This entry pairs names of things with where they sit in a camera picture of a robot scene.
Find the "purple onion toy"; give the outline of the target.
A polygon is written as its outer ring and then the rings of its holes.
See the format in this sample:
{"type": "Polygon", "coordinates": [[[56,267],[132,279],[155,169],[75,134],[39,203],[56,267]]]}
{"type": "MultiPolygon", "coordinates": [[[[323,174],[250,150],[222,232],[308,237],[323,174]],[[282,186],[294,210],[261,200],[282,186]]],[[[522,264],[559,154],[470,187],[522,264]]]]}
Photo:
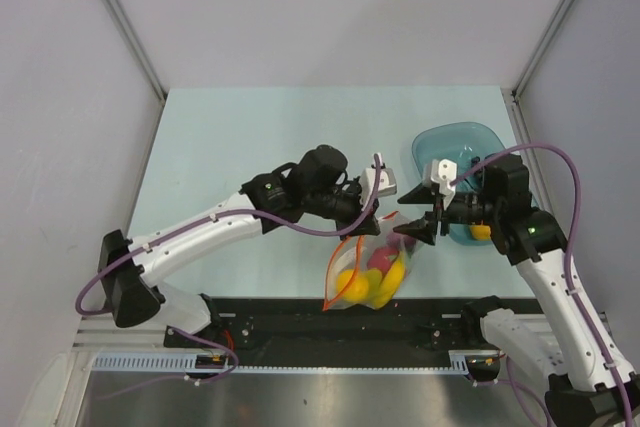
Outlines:
{"type": "Polygon", "coordinates": [[[417,240],[413,237],[391,232],[387,237],[387,243],[398,251],[405,251],[408,255],[412,255],[417,247],[417,240]]]}

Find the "red dragon fruit toy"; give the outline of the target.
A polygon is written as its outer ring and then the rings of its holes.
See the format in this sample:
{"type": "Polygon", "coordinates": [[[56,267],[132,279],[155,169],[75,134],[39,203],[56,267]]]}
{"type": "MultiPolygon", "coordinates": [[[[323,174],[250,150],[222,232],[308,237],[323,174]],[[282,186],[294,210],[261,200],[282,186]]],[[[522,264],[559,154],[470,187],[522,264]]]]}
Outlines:
{"type": "Polygon", "coordinates": [[[383,276],[385,276],[399,254],[400,251],[390,246],[379,247],[369,257],[367,269],[378,269],[382,272],[383,276]]]}

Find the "clear zip bag orange zipper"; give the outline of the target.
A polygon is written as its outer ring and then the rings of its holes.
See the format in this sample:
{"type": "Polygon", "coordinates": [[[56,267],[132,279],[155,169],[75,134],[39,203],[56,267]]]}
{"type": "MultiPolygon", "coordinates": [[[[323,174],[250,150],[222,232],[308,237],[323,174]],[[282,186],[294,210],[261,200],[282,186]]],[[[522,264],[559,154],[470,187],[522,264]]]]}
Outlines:
{"type": "Polygon", "coordinates": [[[380,310],[410,275],[421,244],[394,231],[408,219],[394,211],[378,219],[380,234],[340,242],[328,262],[323,311],[363,306],[380,310]]]}

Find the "orange fruit toy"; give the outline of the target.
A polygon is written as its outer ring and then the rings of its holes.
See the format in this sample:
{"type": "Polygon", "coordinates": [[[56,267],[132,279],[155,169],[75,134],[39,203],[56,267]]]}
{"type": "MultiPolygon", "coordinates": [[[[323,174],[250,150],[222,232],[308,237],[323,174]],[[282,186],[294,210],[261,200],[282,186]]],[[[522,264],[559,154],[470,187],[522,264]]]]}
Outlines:
{"type": "Polygon", "coordinates": [[[488,224],[472,224],[469,226],[471,237],[478,242],[488,242],[491,240],[492,229],[488,224]]]}

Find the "yellow banana toy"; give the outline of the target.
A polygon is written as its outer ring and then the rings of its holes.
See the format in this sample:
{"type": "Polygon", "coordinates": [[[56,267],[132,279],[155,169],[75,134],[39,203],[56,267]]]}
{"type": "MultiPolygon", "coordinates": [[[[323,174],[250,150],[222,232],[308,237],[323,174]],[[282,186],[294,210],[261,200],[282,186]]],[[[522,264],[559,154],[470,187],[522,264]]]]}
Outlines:
{"type": "Polygon", "coordinates": [[[384,307],[392,299],[403,283],[406,271],[405,255],[400,254],[371,294],[370,303],[373,309],[384,307]]]}

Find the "yellow lemon toy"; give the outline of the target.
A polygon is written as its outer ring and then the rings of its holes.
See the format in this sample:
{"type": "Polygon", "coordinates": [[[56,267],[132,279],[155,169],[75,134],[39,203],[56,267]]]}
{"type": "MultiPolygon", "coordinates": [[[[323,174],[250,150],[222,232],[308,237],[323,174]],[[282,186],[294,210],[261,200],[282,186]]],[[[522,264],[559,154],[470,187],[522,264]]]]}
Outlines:
{"type": "Polygon", "coordinates": [[[335,291],[339,299],[349,303],[362,303],[369,297],[370,285],[363,272],[346,269],[338,275],[335,291]]]}

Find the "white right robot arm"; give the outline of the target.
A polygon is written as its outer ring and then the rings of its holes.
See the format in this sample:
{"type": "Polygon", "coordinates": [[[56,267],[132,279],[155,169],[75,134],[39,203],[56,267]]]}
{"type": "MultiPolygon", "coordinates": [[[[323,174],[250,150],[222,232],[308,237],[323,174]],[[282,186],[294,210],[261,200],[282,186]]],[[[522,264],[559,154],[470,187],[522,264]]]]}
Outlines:
{"type": "Polygon", "coordinates": [[[515,150],[479,161],[469,175],[476,192],[456,187],[466,174],[454,161],[435,161],[424,179],[400,198],[426,205],[417,220],[396,232],[425,244],[451,225],[490,229],[497,251],[514,266],[534,294],[555,341],[531,331],[495,296],[464,307],[461,335],[473,348],[488,344],[532,381],[545,387],[544,406],[557,426],[633,425],[639,414],[639,374],[612,339],[575,267],[572,238],[556,218],[533,203],[529,171],[515,150]]]}

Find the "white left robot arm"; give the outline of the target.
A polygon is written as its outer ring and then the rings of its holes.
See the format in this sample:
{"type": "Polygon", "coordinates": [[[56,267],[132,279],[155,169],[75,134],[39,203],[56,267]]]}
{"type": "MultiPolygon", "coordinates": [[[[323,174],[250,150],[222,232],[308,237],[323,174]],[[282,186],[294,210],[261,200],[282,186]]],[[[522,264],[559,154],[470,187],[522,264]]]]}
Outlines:
{"type": "Polygon", "coordinates": [[[398,232],[407,221],[400,213],[376,214],[379,198],[397,191],[381,157],[353,179],[346,176],[347,165],[338,149],[320,145],[299,162],[256,175],[191,220],[133,239],[119,230],[107,234],[98,272],[115,325],[130,328],[155,320],[185,331],[199,346],[214,344],[221,323],[209,298],[183,292],[166,278],[232,243],[279,227],[300,231],[306,214],[333,221],[341,240],[327,266],[323,308],[385,306],[408,277],[423,243],[398,232]]]}

